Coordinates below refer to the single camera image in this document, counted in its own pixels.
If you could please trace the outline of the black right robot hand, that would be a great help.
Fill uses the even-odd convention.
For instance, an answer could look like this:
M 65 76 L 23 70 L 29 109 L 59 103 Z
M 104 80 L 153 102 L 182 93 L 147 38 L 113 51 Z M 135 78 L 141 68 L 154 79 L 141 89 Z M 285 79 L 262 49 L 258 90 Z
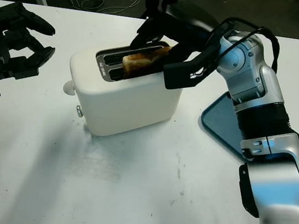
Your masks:
M 164 64 L 185 61 L 193 52 L 204 51 L 218 21 L 191 3 L 178 2 L 147 18 L 137 30 L 130 48 L 141 49 L 163 36 L 177 42 L 162 59 Z

